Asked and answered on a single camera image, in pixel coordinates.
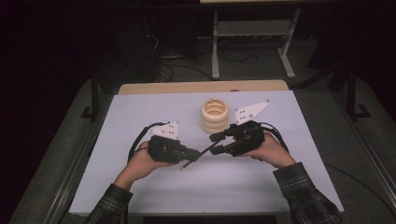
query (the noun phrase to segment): person's right hand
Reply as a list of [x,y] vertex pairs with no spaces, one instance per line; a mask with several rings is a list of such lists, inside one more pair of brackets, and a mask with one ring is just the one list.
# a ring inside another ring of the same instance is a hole
[[262,145],[242,154],[241,156],[249,156],[254,160],[266,161],[276,168],[282,168],[294,164],[296,161],[289,154],[289,152],[283,148],[271,133],[264,131],[265,141]]

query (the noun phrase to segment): forearm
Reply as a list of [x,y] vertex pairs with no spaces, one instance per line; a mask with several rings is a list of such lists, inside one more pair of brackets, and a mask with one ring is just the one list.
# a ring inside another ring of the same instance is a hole
[[337,207],[316,189],[302,163],[274,171],[274,175],[288,200],[293,223],[341,223]]
[[110,185],[84,223],[120,223],[120,219],[133,194],[117,185]]

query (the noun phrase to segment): white triangular marker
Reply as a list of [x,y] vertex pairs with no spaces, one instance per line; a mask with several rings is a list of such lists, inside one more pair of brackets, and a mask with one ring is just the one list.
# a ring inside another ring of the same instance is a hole
[[178,123],[172,122],[172,123],[164,124],[162,126],[152,127],[148,130],[148,132],[160,137],[177,140]]
[[265,107],[271,104],[270,100],[266,102],[258,103],[255,105],[248,105],[241,108],[235,109],[235,123],[236,125],[241,125],[252,119],[254,119],[260,112],[262,112]]

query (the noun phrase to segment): hand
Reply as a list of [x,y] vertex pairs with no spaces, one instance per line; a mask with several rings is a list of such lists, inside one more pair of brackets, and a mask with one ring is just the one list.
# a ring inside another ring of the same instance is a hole
[[148,176],[155,169],[173,165],[173,163],[154,161],[148,154],[148,146],[148,142],[140,144],[139,149],[117,176],[115,185],[130,190],[136,180]]
[[276,168],[282,168],[294,164],[294,158],[283,148],[271,133],[264,131],[265,141],[262,145],[242,154],[241,156],[249,156],[254,160],[266,161]]

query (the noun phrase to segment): metal stand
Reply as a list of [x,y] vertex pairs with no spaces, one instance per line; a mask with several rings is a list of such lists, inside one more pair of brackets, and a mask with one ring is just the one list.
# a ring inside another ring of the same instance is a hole
[[219,79],[219,58],[218,58],[218,36],[236,35],[285,35],[286,41],[282,48],[278,49],[280,60],[285,68],[288,78],[295,78],[291,68],[287,53],[290,41],[294,34],[300,9],[294,11],[291,20],[273,21],[219,21],[218,12],[214,12],[213,20],[213,52],[212,52],[212,77]]

